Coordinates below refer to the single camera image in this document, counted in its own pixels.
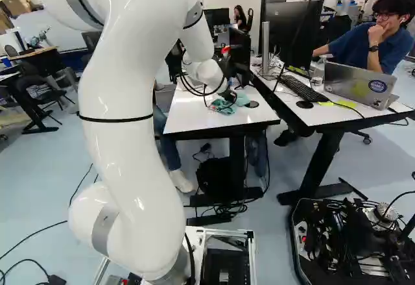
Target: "keyboard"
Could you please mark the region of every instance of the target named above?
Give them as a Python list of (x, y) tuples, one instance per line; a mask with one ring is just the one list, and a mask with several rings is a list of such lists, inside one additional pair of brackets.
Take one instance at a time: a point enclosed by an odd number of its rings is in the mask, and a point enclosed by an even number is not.
[(330, 101), (329, 98), (322, 95), (321, 93), (316, 92), (312, 88), (308, 87), (304, 83), (300, 82), (293, 76), (290, 75), (282, 75), (281, 76), (281, 83), (283, 83), (286, 87), (290, 88), (293, 92), (299, 95), (306, 101), (309, 102), (328, 102)]

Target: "glasses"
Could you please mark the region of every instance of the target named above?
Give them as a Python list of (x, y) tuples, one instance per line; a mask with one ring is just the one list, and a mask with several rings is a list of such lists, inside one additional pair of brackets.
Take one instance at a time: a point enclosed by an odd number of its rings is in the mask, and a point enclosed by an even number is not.
[(381, 21), (388, 21), (390, 16), (393, 16), (394, 14), (378, 14), (377, 12), (374, 14), (375, 19), (379, 19)]

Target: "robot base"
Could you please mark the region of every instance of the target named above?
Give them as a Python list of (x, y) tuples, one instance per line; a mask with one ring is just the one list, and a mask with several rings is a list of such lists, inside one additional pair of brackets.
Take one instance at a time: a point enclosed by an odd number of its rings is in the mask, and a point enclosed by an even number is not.
[[(203, 227), (186, 227), (186, 234), (195, 258), (195, 285), (218, 284), (256, 285), (255, 238), (249, 230), (215, 230)], [(100, 285), (108, 267), (105, 258), (95, 277), (94, 285)], [(116, 285), (122, 278), (110, 276), (105, 285)]]

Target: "wristwatch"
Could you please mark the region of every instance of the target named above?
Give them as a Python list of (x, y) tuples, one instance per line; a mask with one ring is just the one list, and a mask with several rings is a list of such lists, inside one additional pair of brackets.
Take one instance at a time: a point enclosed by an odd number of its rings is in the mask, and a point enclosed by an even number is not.
[(371, 52), (371, 53), (375, 53), (376, 51), (378, 51), (379, 50), (379, 46), (378, 45), (374, 45), (374, 46), (371, 46), (370, 48), (369, 48), (369, 51)]

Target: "blue shirt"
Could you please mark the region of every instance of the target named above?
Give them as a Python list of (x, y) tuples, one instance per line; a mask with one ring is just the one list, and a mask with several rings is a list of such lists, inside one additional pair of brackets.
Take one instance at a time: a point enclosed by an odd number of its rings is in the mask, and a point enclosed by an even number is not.
[[(376, 23), (363, 23), (345, 35), (329, 43), (329, 51), (336, 61), (357, 68), (368, 68), (369, 35), (368, 29)], [(414, 45), (409, 32), (400, 28), (394, 35), (379, 44), (379, 61), (383, 73), (392, 74), (397, 64), (407, 55)]]

